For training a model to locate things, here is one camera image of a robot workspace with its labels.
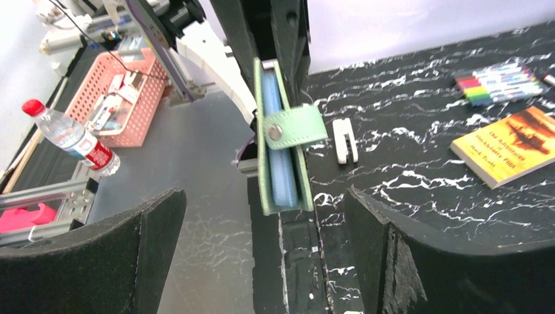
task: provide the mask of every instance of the water bottle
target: water bottle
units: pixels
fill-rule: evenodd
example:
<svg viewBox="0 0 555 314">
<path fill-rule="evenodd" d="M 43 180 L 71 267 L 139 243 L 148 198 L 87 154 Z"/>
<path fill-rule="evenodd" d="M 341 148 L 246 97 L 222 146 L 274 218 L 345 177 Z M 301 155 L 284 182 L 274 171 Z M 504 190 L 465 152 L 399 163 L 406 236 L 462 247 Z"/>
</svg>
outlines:
<svg viewBox="0 0 555 314">
<path fill-rule="evenodd" d="M 112 175 L 120 167 L 118 155 L 72 118 L 46 108 L 36 99 L 25 102 L 22 109 L 33 117 L 48 140 L 81 160 L 101 176 Z"/>
</svg>

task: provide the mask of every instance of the yellow book cover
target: yellow book cover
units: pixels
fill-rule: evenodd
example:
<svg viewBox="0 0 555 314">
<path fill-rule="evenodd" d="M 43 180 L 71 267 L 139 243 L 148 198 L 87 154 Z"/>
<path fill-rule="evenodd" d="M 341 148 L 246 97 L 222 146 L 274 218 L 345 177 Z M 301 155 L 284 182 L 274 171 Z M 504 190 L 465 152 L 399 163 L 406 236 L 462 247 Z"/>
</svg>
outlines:
<svg viewBox="0 0 555 314">
<path fill-rule="evenodd" d="M 456 139 L 451 149 L 496 188 L 555 160 L 555 120 L 529 107 Z"/>
</svg>

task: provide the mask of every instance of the gray floor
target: gray floor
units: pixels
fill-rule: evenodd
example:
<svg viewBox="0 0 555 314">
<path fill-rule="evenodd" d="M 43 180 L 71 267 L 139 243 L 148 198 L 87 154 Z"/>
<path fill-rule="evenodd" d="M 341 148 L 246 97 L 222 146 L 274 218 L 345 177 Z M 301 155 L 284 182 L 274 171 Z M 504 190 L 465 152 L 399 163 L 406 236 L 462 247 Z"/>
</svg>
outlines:
<svg viewBox="0 0 555 314">
<path fill-rule="evenodd" d="M 89 222 L 173 186 L 187 194 L 159 313 L 254 313 L 246 178 L 232 165 L 250 136 L 231 100 L 214 90 L 159 109 L 141 148 L 116 150 L 122 166 L 101 180 Z"/>
</svg>

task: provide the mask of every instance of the marble tabletop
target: marble tabletop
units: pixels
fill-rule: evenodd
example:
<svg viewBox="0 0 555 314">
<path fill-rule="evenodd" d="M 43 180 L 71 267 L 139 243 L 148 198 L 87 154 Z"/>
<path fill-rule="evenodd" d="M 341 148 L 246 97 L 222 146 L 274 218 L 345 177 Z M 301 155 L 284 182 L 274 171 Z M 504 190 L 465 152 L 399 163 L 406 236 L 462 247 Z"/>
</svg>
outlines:
<svg viewBox="0 0 555 314">
<path fill-rule="evenodd" d="M 449 149 L 455 138 L 530 105 L 555 114 L 554 91 L 471 109 L 454 86 L 454 71 L 520 58 L 537 74 L 555 73 L 553 50 L 555 22 L 309 77 L 305 90 L 329 135 L 334 119 L 349 117 L 359 150 L 359 162 L 346 166 L 337 164 L 332 139 L 307 152 L 337 313 L 362 311 L 342 208 L 351 185 L 469 241 L 510 245 L 555 237 L 555 165 L 491 190 Z"/>
</svg>

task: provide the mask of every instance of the pink basket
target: pink basket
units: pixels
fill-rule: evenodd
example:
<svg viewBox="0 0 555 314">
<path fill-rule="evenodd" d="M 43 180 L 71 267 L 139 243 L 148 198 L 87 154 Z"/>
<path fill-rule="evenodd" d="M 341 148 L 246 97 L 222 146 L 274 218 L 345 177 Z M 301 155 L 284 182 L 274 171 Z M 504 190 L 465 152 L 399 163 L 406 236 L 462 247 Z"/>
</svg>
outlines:
<svg viewBox="0 0 555 314">
<path fill-rule="evenodd" d="M 143 144 L 166 87 L 166 80 L 159 79 L 167 78 L 166 72 L 156 60 L 156 56 L 150 48 L 143 48 L 141 51 L 145 57 L 144 60 L 127 62 L 125 65 L 130 70 L 139 70 L 154 77 L 145 78 L 139 91 L 139 99 L 129 113 L 129 121 L 121 133 L 99 136 L 102 143 L 109 147 L 140 147 Z M 113 54 L 121 60 L 117 52 Z M 107 93 L 114 75 L 125 74 L 125 72 L 123 66 L 110 53 L 99 54 L 65 113 L 84 124 L 93 112 L 98 97 Z"/>
</svg>

